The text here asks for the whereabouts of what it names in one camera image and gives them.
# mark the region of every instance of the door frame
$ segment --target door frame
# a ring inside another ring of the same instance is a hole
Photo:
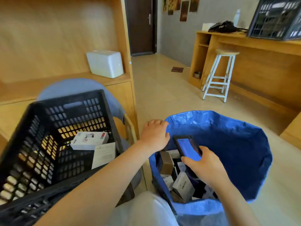
[[[128,21],[127,1],[125,0],[124,3],[125,3],[125,8],[126,8],[126,23],[127,23],[127,26],[128,26],[128,35],[129,35],[129,42],[130,42],[131,35],[129,33],[129,21]],[[152,0],[152,21],[153,21],[153,30],[152,30],[153,31],[153,44],[152,44],[152,51],[132,54],[131,44],[130,44],[130,53],[131,53],[131,56],[148,55],[148,54],[155,54],[155,53],[157,53],[158,0]]]

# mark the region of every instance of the doormat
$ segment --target doormat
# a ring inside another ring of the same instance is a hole
[[[179,72],[179,73],[182,73],[184,70],[183,67],[173,67],[171,72]]]

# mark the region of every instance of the tiled floor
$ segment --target tiled floor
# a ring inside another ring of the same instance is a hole
[[[279,137],[290,119],[268,108],[229,92],[221,98],[206,97],[187,82],[189,68],[163,55],[132,57],[139,130],[150,119],[190,110],[214,110],[220,114],[261,127],[273,152],[273,165],[258,199],[251,204],[262,225],[301,225],[301,150]],[[171,72],[173,66],[183,73]],[[145,170],[150,186],[151,173]],[[145,190],[142,182],[136,193]]]

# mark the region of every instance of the smartphone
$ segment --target smartphone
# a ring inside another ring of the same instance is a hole
[[[194,161],[201,160],[203,152],[194,140],[193,136],[173,136],[173,140],[181,156],[186,156]],[[189,167],[187,167],[187,171],[192,178],[197,178],[195,173]]]

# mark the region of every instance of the stool leg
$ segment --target stool leg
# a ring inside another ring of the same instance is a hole
[[[206,94],[207,94],[207,92],[208,92],[209,86],[210,86],[210,84],[211,84],[211,82],[212,82],[213,76],[214,76],[214,74],[215,74],[215,71],[216,71],[217,66],[219,65],[219,61],[221,60],[221,57],[222,57],[221,55],[218,55],[218,56],[216,57],[217,60],[216,60],[215,66],[214,66],[214,68],[213,68],[213,72],[212,72],[212,74],[211,74],[211,77],[210,77],[209,83],[208,83],[208,85],[207,85],[206,91],[205,91],[205,93],[204,93],[203,100],[205,99],[205,96],[206,96]]]
[[[215,58],[215,60],[214,60],[213,66],[212,66],[212,68],[211,68],[211,71],[210,71],[210,73],[208,74],[208,77],[207,77],[206,83],[204,84],[204,87],[203,87],[203,90],[202,90],[202,91],[204,91],[204,90],[205,90],[205,88],[206,88],[206,86],[208,85],[208,80],[209,80],[209,78],[210,78],[210,77],[211,77],[211,75],[212,75],[212,71],[213,71],[213,68],[215,67],[215,64],[216,64],[216,61],[217,61],[218,57],[219,57],[219,55],[217,55],[217,56],[216,56],[216,58]]]
[[[226,83],[226,80],[227,80],[227,78],[229,77],[228,74],[229,74],[229,68],[230,68],[230,64],[231,64],[231,59],[232,59],[232,56],[229,56],[229,62],[228,62],[228,66],[227,66],[227,71],[226,71],[224,83]]]
[[[228,91],[229,91],[229,86],[230,86],[230,80],[231,80],[231,76],[232,76],[234,61],[235,61],[235,56],[232,57],[232,63],[231,63],[229,77],[228,77],[228,82],[227,82],[227,88],[226,88],[226,94],[225,94],[224,103],[226,102],[227,96],[228,96]]]

